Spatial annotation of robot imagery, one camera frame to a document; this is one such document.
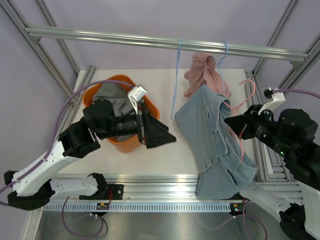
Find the aluminium hanging rail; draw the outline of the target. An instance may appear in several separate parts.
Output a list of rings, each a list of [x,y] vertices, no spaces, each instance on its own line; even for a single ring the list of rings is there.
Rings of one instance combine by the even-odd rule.
[[[168,37],[142,36],[124,33],[66,29],[51,26],[29,26],[26,27],[25,30],[31,37],[159,49],[180,49],[182,51],[190,52],[208,52],[214,54],[227,54],[229,56],[290,61],[295,63],[302,63],[309,56],[305,50],[282,49],[270,46],[252,46]]]

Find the aluminium frame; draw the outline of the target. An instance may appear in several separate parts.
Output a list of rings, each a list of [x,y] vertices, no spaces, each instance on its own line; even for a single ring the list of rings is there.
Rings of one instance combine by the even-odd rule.
[[[63,29],[265,47],[290,0],[44,0],[55,25]],[[320,1],[298,0],[275,47],[311,50],[320,36]],[[157,148],[140,146],[121,153],[107,140],[101,148],[64,168],[58,178],[106,174],[124,180],[122,202],[200,202],[194,191],[198,171],[192,149],[170,119],[175,87],[177,49],[65,40],[76,63],[73,67],[57,40],[39,45],[26,32],[30,26],[48,27],[35,0],[0,1],[0,189],[6,171],[20,171],[51,145],[56,117],[86,71],[91,82],[122,74],[147,89],[160,111],[160,121],[177,142]],[[246,97],[245,71],[258,58],[228,55],[222,79],[232,106]],[[32,211],[0,206],[0,239],[77,240],[62,225],[61,216],[44,212],[41,225],[30,225]],[[238,240],[247,239],[243,224],[232,220],[212,233],[195,220],[178,214],[126,213],[107,217],[107,240]]]

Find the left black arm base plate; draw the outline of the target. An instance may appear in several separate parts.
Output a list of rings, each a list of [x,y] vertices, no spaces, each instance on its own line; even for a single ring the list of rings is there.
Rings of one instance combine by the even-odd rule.
[[[80,195],[80,200],[122,200],[124,194],[123,184],[107,184],[106,188],[98,189],[92,195]]]

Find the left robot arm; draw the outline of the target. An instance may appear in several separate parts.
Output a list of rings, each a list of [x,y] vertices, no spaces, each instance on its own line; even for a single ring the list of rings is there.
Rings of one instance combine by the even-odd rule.
[[[4,174],[6,205],[31,211],[54,199],[79,197],[80,200],[102,200],[111,197],[108,183],[101,173],[93,172],[85,178],[61,179],[55,175],[68,165],[98,150],[98,140],[137,135],[146,148],[156,148],[176,142],[169,128],[156,119],[144,104],[135,114],[116,116],[113,104],[106,99],[95,100],[83,109],[83,117],[64,130],[51,149],[20,171]]]

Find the pink skirt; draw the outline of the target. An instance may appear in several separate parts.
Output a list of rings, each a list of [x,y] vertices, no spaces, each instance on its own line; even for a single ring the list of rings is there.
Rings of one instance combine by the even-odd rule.
[[[212,55],[196,52],[192,55],[190,69],[184,73],[184,78],[189,82],[189,88],[184,92],[184,97],[190,98],[201,86],[207,86],[214,93],[229,98],[232,93],[228,85],[216,72],[216,61]]]

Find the grey skirt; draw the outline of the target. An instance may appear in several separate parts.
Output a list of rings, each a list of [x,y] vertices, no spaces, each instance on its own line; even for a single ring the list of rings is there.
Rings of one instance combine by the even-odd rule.
[[[127,92],[119,84],[107,82],[101,85],[85,109],[89,128],[103,140],[120,138],[127,140],[137,133],[136,114]]]

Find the light blue denim skirt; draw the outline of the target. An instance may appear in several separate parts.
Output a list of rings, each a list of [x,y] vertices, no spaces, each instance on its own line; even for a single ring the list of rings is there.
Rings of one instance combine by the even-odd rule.
[[[231,113],[228,104],[228,98],[203,85],[174,116],[194,153],[200,174],[195,193],[201,199],[233,197],[251,183],[258,170],[224,122]]]

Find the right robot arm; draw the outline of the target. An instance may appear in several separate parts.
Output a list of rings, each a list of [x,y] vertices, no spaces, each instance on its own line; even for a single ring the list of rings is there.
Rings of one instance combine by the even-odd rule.
[[[300,187],[303,204],[292,203],[251,183],[227,185],[232,198],[241,195],[272,215],[291,240],[320,238],[320,146],[314,142],[318,124],[302,109],[283,110],[274,121],[271,110],[251,105],[238,116],[224,122],[242,140],[257,138],[283,158],[285,167]]]

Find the orange plastic basket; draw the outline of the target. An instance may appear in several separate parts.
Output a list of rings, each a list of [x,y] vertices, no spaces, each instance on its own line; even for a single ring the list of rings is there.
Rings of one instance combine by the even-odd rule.
[[[125,82],[127,84],[135,86],[136,83],[127,75],[124,74],[117,74],[114,76],[111,76],[107,80],[116,80]],[[93,102],[93,97],[99,90],[99,88],[102,86],[101,83],[95,84],[88,89],[84,91],[83,97],[82,97],[82,103],[85,107],[88,107]],[[154,103],[145,95],[143,97],[146,108],[150,111],[151,115],[155,117],[157,120],[160,118],[160,112],[159,109],[154,105]],[[142,144],[138,140],[137,135],[133,135],[131,138],[120,141],[118,137],[112,137],[107,139],[109,143],[111,143],[118,151],[122,153],[130,153],[134,149],[140,147]]]

